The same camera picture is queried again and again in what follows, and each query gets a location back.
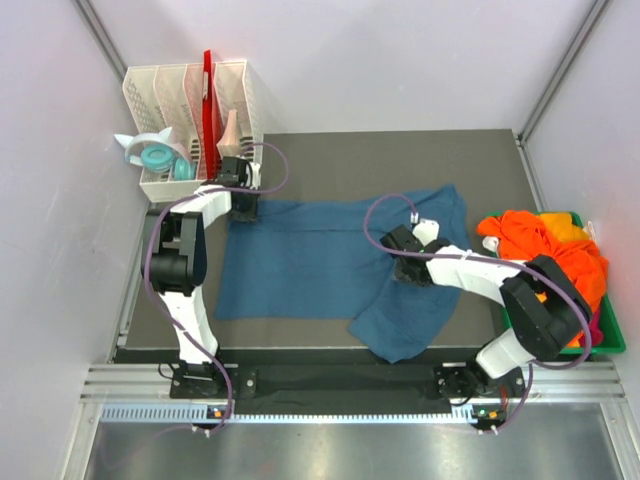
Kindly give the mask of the blue t shirt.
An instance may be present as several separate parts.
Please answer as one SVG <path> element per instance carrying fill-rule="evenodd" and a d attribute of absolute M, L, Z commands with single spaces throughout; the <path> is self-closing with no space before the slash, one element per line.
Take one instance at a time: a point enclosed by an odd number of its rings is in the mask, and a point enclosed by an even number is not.
<path fill-rule="evenodd" d="M 466 203 L 452 185 L 389 199 L 368 216 L 371 203 L 265 200 L 256 222 L 230 223 L 215 318 L 347 319 L 349 333 L 391 363 L 422 353 L 460 292 L 395 280 L 392 257 L 369 240 L 406 224 L 415 207 L 466 249 Z"/>

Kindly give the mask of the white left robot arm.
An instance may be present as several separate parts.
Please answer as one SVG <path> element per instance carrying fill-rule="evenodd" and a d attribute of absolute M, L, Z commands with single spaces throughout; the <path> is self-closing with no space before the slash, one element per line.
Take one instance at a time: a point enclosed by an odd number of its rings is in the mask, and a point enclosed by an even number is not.
<path fill-rule="evenodd" d="M 203 299 L 208 259 L 206 229 L 229 217 L 253 221 L 257 216 L 261 165 L 242 157 L 225 157 L 214 182 L 154 210 L 145 219 L 141 274 L 147 292 L 168 316 L 179 342 L 179 360 L 199 365 L 192 384 L 205 396 L 226 387 L 225 370 L 213 363 L 219 343 L 209 326 Z"/>

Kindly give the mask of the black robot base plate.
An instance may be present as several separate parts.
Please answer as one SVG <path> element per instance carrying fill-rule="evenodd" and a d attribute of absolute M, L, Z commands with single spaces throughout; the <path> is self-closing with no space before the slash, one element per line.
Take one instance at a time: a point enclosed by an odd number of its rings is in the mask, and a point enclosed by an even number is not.
<path fill-rule="evenodd" d="M 429 348 L 390 363 L 362 348 L 225 349 L 212 364 L 172 361 L 170 397 L 232 399 L 235 413 L 444 413 L 472 400 L 501 404 L 524 392 L 523 373 L 484 378 L 472 348 Z"/>

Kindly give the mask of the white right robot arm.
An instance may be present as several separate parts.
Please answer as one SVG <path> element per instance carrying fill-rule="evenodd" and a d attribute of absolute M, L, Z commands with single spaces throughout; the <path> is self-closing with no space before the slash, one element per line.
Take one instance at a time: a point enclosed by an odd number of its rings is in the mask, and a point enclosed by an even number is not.
<path fill-rule="evenodd" d="M 504 375 L 529 362 L 556 358 L 588 329 L 591 309 L 552 257 L 506 261 L 463 250 L 442 238 L 425 243 L 421 227 L 400 225 L 380 239 L 395 258 L 396 277 L 479 295 L 503 307 L 511 321 L 471 361 L 466 380 L 474 393 L 492 394 Z"/>

